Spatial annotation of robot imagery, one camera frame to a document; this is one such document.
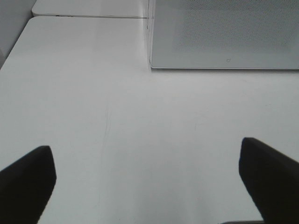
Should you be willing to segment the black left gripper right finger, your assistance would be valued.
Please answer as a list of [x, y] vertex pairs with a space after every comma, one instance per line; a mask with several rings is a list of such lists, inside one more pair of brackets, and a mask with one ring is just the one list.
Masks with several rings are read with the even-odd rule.
[[239, 175], [266, 224], [299, 222], [299, 163], [256, 138], [242, 140]]

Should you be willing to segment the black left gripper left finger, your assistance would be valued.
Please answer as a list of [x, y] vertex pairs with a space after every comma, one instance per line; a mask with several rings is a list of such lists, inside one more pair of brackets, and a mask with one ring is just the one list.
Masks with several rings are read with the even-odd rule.
[[0, 222], [38, 223], [57, 180], [52, 150], [39, 146], [0, 172]]

